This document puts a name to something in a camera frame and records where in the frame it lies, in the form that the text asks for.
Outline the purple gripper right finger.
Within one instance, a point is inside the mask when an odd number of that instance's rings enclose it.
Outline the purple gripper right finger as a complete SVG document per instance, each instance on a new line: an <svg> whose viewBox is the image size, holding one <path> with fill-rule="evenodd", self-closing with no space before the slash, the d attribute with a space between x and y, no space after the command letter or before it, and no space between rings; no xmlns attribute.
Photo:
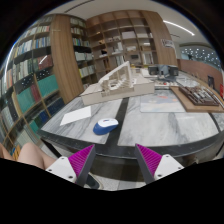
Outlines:
<svg viewBox="0 0 224 224"><path fill-rule="evenodd" d="M146 184L183 169L183 166L171 155L160 155L140 144L135 145L134 153Z"/></svg>

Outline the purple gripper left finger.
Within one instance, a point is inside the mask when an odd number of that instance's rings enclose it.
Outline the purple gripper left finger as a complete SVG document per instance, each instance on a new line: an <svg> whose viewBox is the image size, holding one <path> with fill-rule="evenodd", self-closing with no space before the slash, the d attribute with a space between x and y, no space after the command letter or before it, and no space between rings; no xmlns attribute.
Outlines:
<svg viewBox="0 0 224 224"><path fill-rule="evenodd" d="M95 155L95 145L90 145L70 157L61 156L46 171L79 186L84 186Z"/></svg>

